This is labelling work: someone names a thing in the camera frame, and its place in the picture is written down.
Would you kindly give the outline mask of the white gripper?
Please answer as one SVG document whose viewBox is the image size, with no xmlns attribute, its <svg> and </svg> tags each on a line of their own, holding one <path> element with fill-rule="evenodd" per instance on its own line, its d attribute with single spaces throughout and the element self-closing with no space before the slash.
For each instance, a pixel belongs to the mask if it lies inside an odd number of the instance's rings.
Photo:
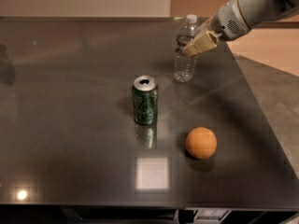
<svg viewBox="0 0 299 224">
<path fill-rule="evenodd" d="M 226 41 L 234 41 L 249 32 L 239 1 L 231 0 L 218 9 L 213 19 L 209 18 L 199 26 L 196 35 L 186 37 L 182 52 L 189 57 L 197 56 L 216 48 L 220 37 Z"/>
</svg>

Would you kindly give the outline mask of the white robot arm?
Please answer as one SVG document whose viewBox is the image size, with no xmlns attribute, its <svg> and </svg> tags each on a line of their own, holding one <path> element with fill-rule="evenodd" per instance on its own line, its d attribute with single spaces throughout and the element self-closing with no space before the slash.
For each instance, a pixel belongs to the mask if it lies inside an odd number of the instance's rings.
<svg viewBox="0 0 299 224">
<path fill-rule="evenodd" d="M 216 48 L 220 40 L 234 41 L 261 23 L 293 17 L 298 11 L 299 0 L 230 0 L 198 28 L 183 51 L 197 56 Z"/>
</svg>

